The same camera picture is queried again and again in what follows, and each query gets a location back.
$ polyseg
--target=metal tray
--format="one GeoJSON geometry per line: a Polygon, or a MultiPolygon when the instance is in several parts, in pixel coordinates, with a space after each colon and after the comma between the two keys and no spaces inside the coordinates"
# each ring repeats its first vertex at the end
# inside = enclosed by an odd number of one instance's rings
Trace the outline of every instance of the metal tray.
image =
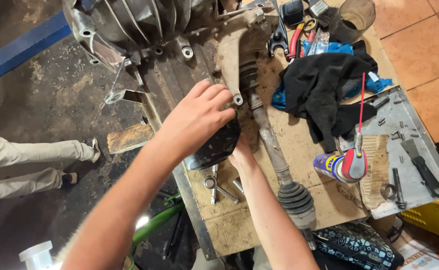
{"type": "MultiPolygon", "coordinates": [[[[372,95],[365,99],[364,102],[374,100],[371,104],[377,105],[387,97],[390,98],[390,101],[378,109],[378,114],[375,117],[363,123],[361,133],[363,135],[387,134],[389,136],[386,145],[390,164],[388,172],[389,183],[394,185],[392,168],[397,168],[401,188],[403,190],[403,199],[408,202],[406,209],[436,201],[438,198],[433,197],[426,186],[422,184],[423,180],[420,173],[411,162],[411,158],[400,145],[402,140],[391,140],[393,137],[391,133],[395,130],[403,133],[405,140],[413,139],[420,155],[424,158],[431,172],[439,181],[438,152],[420,118],[416,114],[415,108],[413,108],[411,102],[408,100],[405,91],[403,91],[400,86],[396,86],[376,95],[372,95]],[[378,126],[378,121],[383,117],[385,118],[385,123],[378,126]],[[400,121],[403,121],[403,128],[400,127],[400,121]],[[411,137],[411,134],[417,134],[419,137],[411,137]],[[403,157],[403,163],[400,162],[400,156],[403,157]]],[[[339,144],[343,151],[351,149],[354,146],[352,140],[343,140],[340,141],[339,144]]],[[[386,202],[379,205],[378,208],[370,210],[373,218],[378,219],[403,211],[396,206],[395,201],[396,199],[386,200],[386,202]]]]}

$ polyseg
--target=white plastic cylinder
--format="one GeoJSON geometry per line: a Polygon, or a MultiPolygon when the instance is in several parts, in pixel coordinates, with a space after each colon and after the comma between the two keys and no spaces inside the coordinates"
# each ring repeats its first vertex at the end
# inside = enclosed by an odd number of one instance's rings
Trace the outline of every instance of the white plastic cylinder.
{"type": "Polygon", "coordinates": [[[50,249],[51,241],[32,246],[19,254],[19,260],[26,263],[28,270],[44,270],[53,266],[50,249]]]}

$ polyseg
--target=spray can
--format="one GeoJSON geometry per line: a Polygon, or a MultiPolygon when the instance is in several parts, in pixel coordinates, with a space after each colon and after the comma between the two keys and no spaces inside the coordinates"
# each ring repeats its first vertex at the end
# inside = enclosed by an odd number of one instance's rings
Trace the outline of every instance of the spray can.
{"type": "Polygon", "coordinates": [[[348,179],[343,176],[341,172],[343,161],[344,156],[319,154],[314,158],[312,165],[317,172],[334,178],[340,182],[352,184],[360,181],[360,179],[348,179]]]}

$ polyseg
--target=khaki pants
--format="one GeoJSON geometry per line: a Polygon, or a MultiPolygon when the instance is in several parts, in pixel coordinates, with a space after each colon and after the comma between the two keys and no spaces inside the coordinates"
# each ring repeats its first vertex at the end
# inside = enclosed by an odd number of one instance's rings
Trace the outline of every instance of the khaki pants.
{"type": "MultiPolygon", "coordinates": [[[[266,256],[266,252],[262,246],[254,248],[254,255],[252,256],[254,261],[252,270],[272,270],[270,261],[266,256]]],[[[203,255],[203,251],[198,249],[196,251],[196,260],[191,270],[225,270],[224,261],[221,258],[216,258],[207,261],[203,255]]]]}
{"type": "MultiPolygon", "coordinates": [[[[79,141],[17,144],[0,137],[0,167],[34,162],[57,162],[62,159],[90,161],[94,149],[79,141]]],[[[48,168],[43,171],[0,180],[0,199],[61,187],[64,172],[48,168]]]]}

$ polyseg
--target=shoe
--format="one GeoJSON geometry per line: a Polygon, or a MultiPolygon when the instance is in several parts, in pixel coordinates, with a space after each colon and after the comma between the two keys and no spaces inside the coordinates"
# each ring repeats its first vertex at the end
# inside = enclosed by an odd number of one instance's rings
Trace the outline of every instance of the shoe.
{"type": "Polygon", "coordinates": [[[78,183],[78,175],[76,172],[68,173],[63,176],[61,176],[61,181],[63,182],[63,185],[74,185],[78,183]]]}
{"type": "Polygon", "coordinates": [[[91,162],[95,163],[101,156],[100,147],[98,146],[98,140],[96,138],[93,138],[93,144],[91,145],[91,147],[95,151],[95,155],[93,156],[91,162]]]}

